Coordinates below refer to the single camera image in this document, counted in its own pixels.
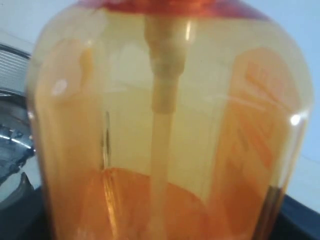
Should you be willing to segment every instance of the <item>amber plastic bottle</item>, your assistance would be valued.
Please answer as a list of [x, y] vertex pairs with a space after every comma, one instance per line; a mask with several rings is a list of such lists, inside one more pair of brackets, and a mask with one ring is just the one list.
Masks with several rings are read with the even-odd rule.
[[263, 240], [313, 90], [237, 0], [83, 0], [44, 29], [29, 117], [57, 240]]

